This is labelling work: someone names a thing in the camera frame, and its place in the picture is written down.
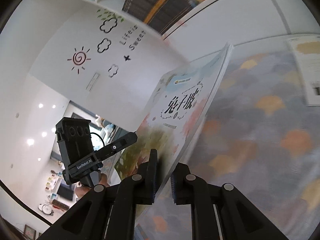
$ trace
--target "round metal pivot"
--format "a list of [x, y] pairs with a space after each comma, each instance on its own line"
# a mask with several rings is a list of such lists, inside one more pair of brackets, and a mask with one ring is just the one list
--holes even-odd
[[234, 187], [233, 187], [232, 184], [227, 183], [227, 184], [224, 185], [224, 188], [225, 188], [225, 190], [231, 191], [231, 190], [233, 190]]
[[132, 176], [132, 179], [135, 180], [135, 181], [138, 181], [138, 180], [142, 179], [142, 176], [140, 174], [134, 174]]
[[103, 186], [103, 185], [96, 185], [96, 186], [94, 187], [94, 191], [95, 191], [95, 192], [101, 192], [103, 189], [104, 189], [104, 186]]
[[195, 179], [196, 179], [196, 176], [193, 175], [193, 174], [188, 174], [188, 175], [186, 176], [186, 179], [187, 179], [187, 180], [195, 180]]

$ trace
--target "ceiling light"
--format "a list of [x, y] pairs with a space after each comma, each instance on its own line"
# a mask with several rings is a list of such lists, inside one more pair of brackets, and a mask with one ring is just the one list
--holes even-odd
[[33, 139], [28, 139], [28, 140], [27, 140], [27, 144], [28, 144], [29, 146], [33, 145], [34, 143], [35, 143], [35, 140], [33, 140]]

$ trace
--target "person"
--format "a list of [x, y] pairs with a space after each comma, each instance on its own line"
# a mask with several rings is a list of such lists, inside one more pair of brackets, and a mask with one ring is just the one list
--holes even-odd
[[[99, 184], [104, 185], [105, 187], [109, 187], [110, 185], [108, 184], [108, 177], [106, 174], [101, 173], [101, 179], [99, 181]], [[80, 187], [76, 187], [75, 193], [77, 197], [80, 199], [82, 198], [85, 194], [87, 194], [90, 191], [91, 188], [86, 187], [81, 185]]]

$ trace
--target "sun drawing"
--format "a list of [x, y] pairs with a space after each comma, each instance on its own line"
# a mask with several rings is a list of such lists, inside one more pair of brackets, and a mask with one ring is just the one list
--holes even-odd
[[71, 70], [73, 70], [74, 68], [78, 68], [78, 75], [79, 75], [79, 69], [82, 68], [83, 70], [85, 70], [85, 68], [83, 66], [81, 66], [84, 62], [86, 62], [86, 60], [91, 60], [90, 58], [87, 57], [87, 53], [89, 52], [90, 49], [88, 49], [86, 52], [83, 51], [84, 46], [82, 46], [82, 50], [77, 52], [77, 49], [75, 48], [75, 53], [73, 54], [72, 58], [68, 58], [69, 60], [73, 61], [73, 64], [75, 66], [73, 66], [73, 68]]

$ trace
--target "camera lens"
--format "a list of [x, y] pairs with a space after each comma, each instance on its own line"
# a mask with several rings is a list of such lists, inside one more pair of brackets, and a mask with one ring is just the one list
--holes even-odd
[[82, 129], [81, 126], [78, 126], [78, 127], [77, 127], [77, 134], [78, 134], [79, 136], [83, 136], [83, 129]]
[[75, 136], [76, 135], [76, 130], [73, 127], [70, 127], [70, 135]]

